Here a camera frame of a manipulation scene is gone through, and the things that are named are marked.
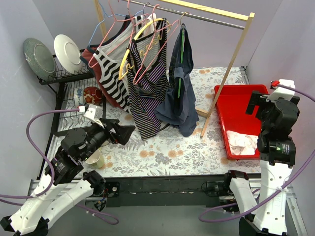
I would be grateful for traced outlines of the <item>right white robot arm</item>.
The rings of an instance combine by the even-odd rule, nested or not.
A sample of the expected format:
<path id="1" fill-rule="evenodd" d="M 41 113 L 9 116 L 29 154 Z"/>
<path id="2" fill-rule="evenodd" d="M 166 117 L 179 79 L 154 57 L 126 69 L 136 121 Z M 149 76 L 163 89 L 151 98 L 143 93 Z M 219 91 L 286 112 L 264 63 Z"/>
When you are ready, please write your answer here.
<path id="1" fill-rule="evenodd" d="M 286 188 L 295 164 L 296 146 L 289 136 L 300 111 L 300 98 L 280 96 L 274 100 L 253 91 L 246 113 L 258 107 L 256 118 L 261 121 L 257 149 L 260 153 L 261 184 L 259 200 L 255 200 L 246 173 L 230 170 L 224 176 L 223 191 L 234 195 L 240 213 L 241 236 L 285 236 Z"/>

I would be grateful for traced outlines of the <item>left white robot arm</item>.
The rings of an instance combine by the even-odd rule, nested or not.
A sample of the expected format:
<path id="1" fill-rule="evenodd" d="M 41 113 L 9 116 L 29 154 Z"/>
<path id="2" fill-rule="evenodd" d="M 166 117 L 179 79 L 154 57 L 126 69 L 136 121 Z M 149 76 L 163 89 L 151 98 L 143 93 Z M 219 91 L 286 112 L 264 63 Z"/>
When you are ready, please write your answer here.
<path id="1" fill-rule="evenodd" d="M 0 221 L 2 228 L 16 236 L 45 236 L 49 228 L 80 201 L 91 195 L 101 196 L 106 181 L 97 171 L 84 172 L 74 187 L 62 196 L 59 193 L 83 170 L 82 163 L 105 142 L 125 145 L 134 130 L 133 125 L 120 126 L 119 120 L 106 118 L 92 124 L 88 130 L 69 130 L 37 187 L 15 214 Z"/>

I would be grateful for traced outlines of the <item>white tank top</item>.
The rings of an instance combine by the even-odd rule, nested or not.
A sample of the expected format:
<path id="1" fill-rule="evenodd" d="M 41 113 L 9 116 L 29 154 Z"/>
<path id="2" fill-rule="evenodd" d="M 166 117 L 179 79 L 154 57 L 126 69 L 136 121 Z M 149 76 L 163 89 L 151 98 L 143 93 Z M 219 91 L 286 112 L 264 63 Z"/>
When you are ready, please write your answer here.
<path id="1" fill-rule="evenodd" d="M 254 155 L 257 149 L 258 136 L 241 134 L 228 130 L 228 143 L 232 155 Z"/>

